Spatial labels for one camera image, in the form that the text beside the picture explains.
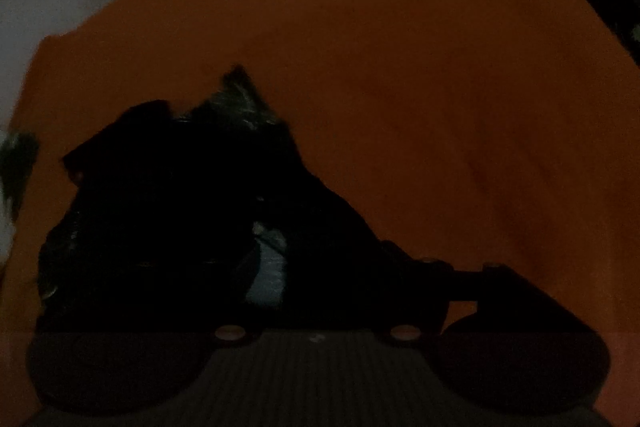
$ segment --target orange blanket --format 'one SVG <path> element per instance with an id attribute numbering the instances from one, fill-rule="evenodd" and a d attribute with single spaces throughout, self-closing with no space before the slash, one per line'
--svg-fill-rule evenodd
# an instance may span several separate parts
<path id="1" fill-rule="evenodd" d="M 605 333 L 598 407 L 640 421 L 640 74 L 584 0 L 117 0 L 42 43 L 15 111 L 42 148 L 0 301 L 3 425 L 37 408 L 24 350 L 74 195 L 60 158 L 137 103 L 196 105 L 237 62 L 381 238 L 507 263 Z"/>

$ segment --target ribbed gray surface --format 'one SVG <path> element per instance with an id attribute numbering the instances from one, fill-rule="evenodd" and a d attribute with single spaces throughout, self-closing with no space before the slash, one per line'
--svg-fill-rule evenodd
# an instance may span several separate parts
<path id="1" fill-rule="evenodd" d="M 606 427 L 586 409 L 549 417 L 500 415 L 450 393 L 422 356 L 369 332 L 266 332 L 215 352 L 200 378 L 136 414 L 87 418 L 45 409 L 30 427 L 216 426 Z"/>

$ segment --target orange cloth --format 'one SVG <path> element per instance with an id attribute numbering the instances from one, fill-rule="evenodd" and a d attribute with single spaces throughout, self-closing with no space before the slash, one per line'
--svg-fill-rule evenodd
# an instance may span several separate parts
<path id="1" fill-rule="evenodd" d="M 612 333 L 598 407 L 640 420 L 640 74 L 584 0 L 117 0 L 42 43 L 15 111 L 41 153 L 0 302 L 3 425 L 37 405 L 12 332 L 74 195 L 60 158 L 132 105 L 196 105 L 237 62 L 379 237 L 507 263 Z"/>

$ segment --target black device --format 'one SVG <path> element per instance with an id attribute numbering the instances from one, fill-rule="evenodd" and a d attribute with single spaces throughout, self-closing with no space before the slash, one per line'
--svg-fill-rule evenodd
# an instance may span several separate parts
<path id="1" fill-rule="evenodd" d="M 242 68 L 63 161 L 79 188 L 40 252 L 30 425 L 606 425 L 593 330 L 509 267 L 380 241 Z M 456 300 L 477 312 L 442 331 Z"/>

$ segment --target dark green patch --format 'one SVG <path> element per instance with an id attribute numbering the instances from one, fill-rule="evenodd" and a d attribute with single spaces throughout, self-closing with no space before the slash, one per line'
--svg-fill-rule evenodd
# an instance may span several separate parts
<path id="1" fill-rule="evenodd" d="M 22 204 L 22 197 L 38 155 L 38 142 L 32 134 L 8 137 L 0 146 L 0 180 L 3 199 L 11 199 L 11 216 L 15 221 Z"/>

